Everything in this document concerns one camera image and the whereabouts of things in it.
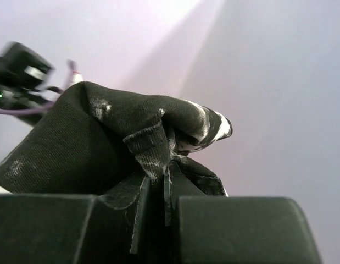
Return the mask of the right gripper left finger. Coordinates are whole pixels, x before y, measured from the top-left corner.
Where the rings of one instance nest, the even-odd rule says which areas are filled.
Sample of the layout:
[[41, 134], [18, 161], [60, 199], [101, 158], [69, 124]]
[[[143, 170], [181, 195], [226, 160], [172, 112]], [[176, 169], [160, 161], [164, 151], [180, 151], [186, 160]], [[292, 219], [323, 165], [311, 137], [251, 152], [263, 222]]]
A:
[[141, 255], [146, 247], [146, 229], [148, 218], [148, 207], [150, 205], [151, 183], [148, 177], [144, 177], [140, 186], [138, 203], [136, 208], [135, 220], [130, 245], [131, 255]]

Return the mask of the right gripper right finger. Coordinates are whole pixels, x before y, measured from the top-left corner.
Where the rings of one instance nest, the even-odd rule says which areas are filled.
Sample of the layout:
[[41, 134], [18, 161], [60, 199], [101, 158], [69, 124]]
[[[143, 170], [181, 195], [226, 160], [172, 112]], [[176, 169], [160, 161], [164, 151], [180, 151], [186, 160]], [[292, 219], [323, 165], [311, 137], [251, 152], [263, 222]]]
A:
[[168, 165], [164, 174], [164, 216], [166, 227], [172, 225], [173, 203], [171, 188], [172, 188], [171, 170], [170, 165]]

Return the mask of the black white tie-dye trousers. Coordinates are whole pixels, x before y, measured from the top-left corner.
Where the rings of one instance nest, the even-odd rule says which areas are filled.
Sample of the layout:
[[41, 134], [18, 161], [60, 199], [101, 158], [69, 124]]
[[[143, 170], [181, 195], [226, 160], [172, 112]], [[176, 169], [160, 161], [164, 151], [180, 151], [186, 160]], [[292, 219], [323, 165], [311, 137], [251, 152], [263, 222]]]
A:
[[156, 184], [176, 161], [202, 192], [226, 196], [221, 179], [189, 154], [232, 131], [222, 114], [188, 100], [79, 82], [0, 163], [0, 189], [100, 195], [135, 171]]

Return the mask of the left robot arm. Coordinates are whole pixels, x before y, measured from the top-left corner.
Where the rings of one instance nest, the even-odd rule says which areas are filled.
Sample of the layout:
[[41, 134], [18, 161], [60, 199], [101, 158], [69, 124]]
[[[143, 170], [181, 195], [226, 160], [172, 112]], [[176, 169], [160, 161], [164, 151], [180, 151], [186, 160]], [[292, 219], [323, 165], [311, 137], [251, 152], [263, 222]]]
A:
[[19, 42], [9, 42], [0, 54], [0, 115], [14, 116], [34, 126], [54, 104], [42, 96], [45, 90], [62, 94], [56, 86], [39, 88], [54, 67]]

